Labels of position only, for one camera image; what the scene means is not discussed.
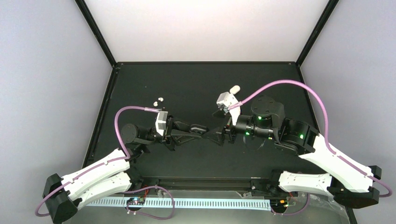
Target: gray floor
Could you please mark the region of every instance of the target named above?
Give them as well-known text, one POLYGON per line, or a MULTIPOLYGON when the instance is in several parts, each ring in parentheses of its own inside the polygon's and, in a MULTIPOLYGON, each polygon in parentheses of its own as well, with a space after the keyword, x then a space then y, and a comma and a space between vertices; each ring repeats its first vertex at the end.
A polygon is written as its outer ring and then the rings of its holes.
MULTIPOLYGON (((171 193, 174 197, 240 198, 235 192, 172 191, 171 193)), ((290 207, 290 211, 287 212, 296 211, 304 205, 304 202, 297 200, 298 206, 290 207)), ((310 206, 303 213, 289 217, 274 216, 269 211, 258 210, 177 209, 174 217, 165 221, 127 214, 123 208, 85 207, 65 224, 349 224, 345 212, 337 213, 332 209, 324 208, 323 204, 325 203, 311 197, 310 206)), ((170 209, 141 209, 140 211, 162 217, 170 213, 170 209)))

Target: small white object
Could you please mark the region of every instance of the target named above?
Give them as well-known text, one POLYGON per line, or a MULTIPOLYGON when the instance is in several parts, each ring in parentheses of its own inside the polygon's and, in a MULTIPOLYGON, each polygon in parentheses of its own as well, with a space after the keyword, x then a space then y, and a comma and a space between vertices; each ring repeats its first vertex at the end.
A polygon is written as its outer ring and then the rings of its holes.
MULTIPOLYGON (((238 100, 236 99, 236 97, 229 92, 224 92, 221 93, 219 98, 217 98, 216 104, 219 108, 221 108, 222 106, 224 106, 225 108, 237 104, 238 100)), ((232 109, 229 111, 231 114, 231 118, 233 120, 233 125, 236 125, 236 121, 238 120, 238 117, 240 115, 240 106, 232 109)))
POLYGON ((233 86, 233 88, 230 89, 230 93, 235 95, 239 92, 239 90, 240 90, 240 86, 235 85, 233 86))

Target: red wire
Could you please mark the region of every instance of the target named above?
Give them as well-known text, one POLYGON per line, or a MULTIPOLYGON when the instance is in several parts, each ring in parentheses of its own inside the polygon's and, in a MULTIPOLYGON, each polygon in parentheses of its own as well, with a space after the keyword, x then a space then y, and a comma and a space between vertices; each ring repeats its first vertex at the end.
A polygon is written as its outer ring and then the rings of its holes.
POLYGON ((146 189, 146 190, 144 191, 144 196, 143 196, 144 198, 146 198, 146 196, 147 196, 147 194, 149 193, 149 191, 150 191, 149 189, 146 189))
POLYGON ((297 201, 297 200, 295 199, 295 197, 293 197, 293 195, 291 194, 291 192, 289 192, 289 195, 290 195, 290 197, 293 198, 294 201, 297 201))

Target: pink cable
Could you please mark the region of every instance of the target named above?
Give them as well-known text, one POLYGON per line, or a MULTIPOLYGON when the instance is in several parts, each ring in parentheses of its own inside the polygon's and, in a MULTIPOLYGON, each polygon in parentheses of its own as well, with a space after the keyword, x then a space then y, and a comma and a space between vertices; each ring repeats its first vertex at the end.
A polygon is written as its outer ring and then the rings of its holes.
MULTIPOLYGON (((117 160, 127 160, 127 159, 131 158, 131 155, 130 155, 129 152, 127 151, 127 148, 125 147, 124 142, 122 141, 121 134, 120 134, 120 130, 119 130, 119 128, 118 128, 118 117, 120 116, 120 114, 121 114, 123 111, 128 110, 128 109, 143 110, 143 111, 156 112, 156 113, 158 113, 158 112, 160 111, 159 109, 148 108, 148 107, 141 107, 141 106, 126 106, 126 107, 121 108, 121 109, 115 114, 115 117, 114 117, 114 128, 115 128, 115 134, 116 134, 116 136, 117 136, 118 142, 120 143, 121 148, 122 148, 122 150, 124 151, 124 153, 125 153, 126 156, 111 159, 111 160, 107 161, 108 163, 109 163, 109 162, 113 162, 113 161, 117 161, 117 160)), ((93 166, 93 167, 87 169, 86 171, 84 171, 84 172, 82 172, 81 174, 79 174, 79 175, 77 175, 76 177, 74 177, 74 178, 73 178, 73 181, 77 180, 77 179, 80 178, 82 175, 85 175, 86 173, 90 172, 91 170, 96 169, 96 168, 98 168, 98 167, 100 167, 100 166, 102 166, 102 165, 104 165, 104 164, 105 164, 105 163, 103 162, 103 163, 97 164, 97 165, 95 165, 95 166, 93 166)), ((41 208, 41 206, 42 206, 50 197, 52 197, 55 193, 57 193, 58 191, 60 191, 61 189, 63 189, 64 187, 66 187, 66 186, 67 186, 68 184, 70 184, 70 183, 71 183, 71 182, 67 182, 67 183, 63 184, 62 186, 56 188, 56 189, 53 190, 51 193, 49 193, 47 196, 45 196, 45 197, 41 200, 41 202, 38 204, 38 206, 36 207, 36 209, 35 209, 35 215, 36 215, 37 217, 49 216, 49 215, 50 215, 49 213, 40 214, 40 213, 39 213, 39 209, 41 208)))
POLYGON ((122 148, 122 150, 124 151, 124 153, 125 153, 125 155, 126 155, 126 157, 125 157, 126 160, 129 159, 129 158, 131 158, 131 155, 129 154, 129 152, 128 152, 128 150, 127 150, 127 147, 124 145, 124 142, 122 141, 121 134, 120 134, 120 129, 118 128, 118 117, 120 116, 120 114, 121 114, 123 111, 131 110, 131 109, 132 109, 132 110, 142 110, 142 111, 148 111, 148 112, 155 112, 155 113, 158 113, 158 112, 160 111, 159 109, 148 108, 148 107, 141 107, 141 106, 125 106, 125 107, 122 107, 122 108, 115 114, 115 117, 114 117, 115 135, 117 136, 118 142, 120 143, 121 148, 122 148))
MULTIPOLYGON (((330 144, 329 144, 329 137, 328 137, 328 133, 329 133, 329 119, 328 119, 328 117, 327 117, 327 111, 326 111, 325 105, 323 104, 322 100, 321 100, 320 97, 315 93, 315 91, 314 91, 313 89, 311 89, 310 87, 308 87, 307 85, 305 85, 305 84, 303 84, 303 83, 301 83, 301 82, 294 81, 294 80, 284 79, 284 80, 278 80, 278 81, 274 81, 274 82, 268 83, 267 85, 265 85, 265 86, 259 88, 256 92, 254 92, 252 95, 250 95, 249 97, 247 97, 247 98, 244 99, 243 101, 240 101, 240 102, 238 102, 238 103, 236 103, 236 104, 234 104, 234 105, 231 105, 231 106, 229 107, 229 110, 234 109, 234 108, 236 108, 236 107, 238 107, 238 106, 244 105, 246 102, 248 102, 249 100, 251 100, 253 97, 255 97, 256 95, 258 95, 260 92, 264 91, 265 89, 267 89, 267 88, 269 88, 269 87, 271 87, 271 86, 278 85, 278 84, 293 84, 293 85, 298 85, 298 86, 300 86, 300 87, 306 89, 310 94, 312 94, 312 95, 315 97, 315 99, 317 100, 317 102, 318 102, 319 105, 320 105, 320 108, 322 109, 323 117, 325 118, 325 133, 324 133, 324 137, 325 137, 325 144, 326 144, 326 147, 329 149, 329 151, 330 151, 333 155, 335 155, 336 152, 330 147, 330 144)), ((365 175, 365 176, 367 175, 366 172, 362 171, 361 169, 359 169, 358 167, 356 167, 355 165, 353 165, 351 162, 349 162, 348 160, 346 160, 344 157, 338 156, 338 158, 340 158, 342 161, 344 161, 346 164, 348 164, 348 165, 351 166, 352 168, 356 169, 359 173, 361 173, 361 174, 363 174, 363 175, 365 175)), ((380 195, 380 197, 389 197, 389 196, 391 196, 391 195, 393 194, 393 191, 392 191, 392 189, 390 188, 390 186, 387 185, 386 183, 384 183, 383 181, 378 180, 377 178, 375 178, 375 177, 373 177, 373 176, 367 176, 367 177, 370 178, 371 180, 373 180, 373 181, 379 183, 380 185, 382 185, 384 188, 386 188, 386 189, 388 190, 388 193, 387 193, 387 194, 380 195)))

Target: black metal frame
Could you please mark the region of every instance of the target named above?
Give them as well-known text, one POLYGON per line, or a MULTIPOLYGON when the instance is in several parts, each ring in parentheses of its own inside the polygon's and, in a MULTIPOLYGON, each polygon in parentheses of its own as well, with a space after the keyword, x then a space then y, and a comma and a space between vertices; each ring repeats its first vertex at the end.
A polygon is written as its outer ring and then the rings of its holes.
MULTIPOLYGON (((95 149, 96 143, 98 141, 98 137, 99 137, 100 129, 101 129, 101 126, 102 126, 103 118, 104 118, 104 116, 106 114, 107 106, 108 106, 108 103, 109 103, 109 100, 110 100, 110 96, 111 96, 111 94, 113 92, 115 80, 117 79, 118 70, 120 69, 119 65, 121 64, 121 62, 117 63, 115 58, 113 57, 108 45, 106 44, 106 41, 105 41, 104 37, 103 37, 102 33, 100 32, 99 27, 96 24, 96 22, 95 22, 95 20, 94 20, 94 18, 92 16, 91 12, 89 11, 88 6, 85 3, 85 1, 84 0, 75 0, 75 1, 77 3, 78 7, 81 10, 81 13, 84 15, 88 25, 90 26, 90 28, 91 28, 91 30, 93 32, 93 34, 95 35, 95 38, 97 39, 97 41, 98 41, 99 45, 101 46, 103 52, 105 53, 109 63, 113 67, 112 73, 110 75, 109 83, 108 83, 107 88, 106 88, 105 96, 103 98, 102 105, 100 107, 100 111, 99 111, 99 114, 98 114, 98 118, 96 120, 95 127, 94 127, 94 130, 93 130, 93 133, 92 133, 92 138, 91 138, 90 144, 88 146, 87 154, 85 155, 85 160, 84 160, 84 166, 85 166, 87 161, 93 159, 94 149, 95 149)), ((329 0, 328 1, 328 3, 326 5, 322 15, 320 16, 320 18, 319 18, 319 20, 318 20, 318 22, 317 22, 317 24, 316 24, 316 26, 314 28, 314 30, 312 31, 312 33, 311 33, 310 37, 308 38, 303 50, 301 51, 298 59, 295 62, 295 65, 297 67, 297 71, 299 73, 301 82, 303 82, 303 83, 304 83, 304 79, 303 79, 303 75, 302 75, 301 70, 300 70, 300 66, 303 64, 305 58, 309 54, 312 46, 314 45, 316 39, 318 38, 318 35, 319 35, 320 31, 325 26, 328 18, 330 17, 331 13, 333 12, 334 8, 336 7, 338 1, 339 0, 329 0)), ((153 63, 180 63, 180 62, 153 62, 153 63)), ((305 95, 307 97, 308 102, 311 104, 311 101, 309 99, 307 91, 305 91, 305 95)), ((311 106, 311 115, 312 115, 312 117, 315 117, 312 105, 310 105, 310 106, 311 106)), ((318 128, 318 124, 317 124, 316 119, 314 119, 314 121, 315 121, 315 124, 314 124, 315 128, 318 128)), ((208 188, 216 189, 217 187, 213 186, 213 183, 212 183, 212 186, 208 186, 208 188)), ((357 224, 353 209, 346 208, 346 212, 348 214, 350 223, 351 224, 357 224)))
POLYGON ((109 60, 109 63, 114 68, 114 66, 117 62, 114 59, 114 57, 109 49, 109 46, 107 45, 102 33, 100 32, 98 25, 96 24, 95 20, 93 19, 93 16, 92 16, 91 12, 89 11, 88 6, 86 5, 84 0, 76 0, 76 3, 78 5, 78 7, 80 8, 81 13, 85 17, 85 20, 87 21, 89 27, 91 28, 93 35, 95 35, 96 40, 98 41, 100 47, 102 48, 107 59, 109 60))
POLYGON ((305 44, 303 50, 300 53, 300 56, 298 57, 296 64, 297 66, 301 66, 307 57, 308 53, 310 52, 313 44, 315 43, 316 39, 318 38, 320 32, 322 31, 323 27, 325 27, 325 24, 327 20, 329 19, 330 15, 333 12, 333 9, 337 5, 339 0, 329 0, 327 3, 325 9, 323 10, 321 16, 319 17, 318 22, 315 25, 315 28, 313 29, 310 37, 308 38, 307 43, 305 44))

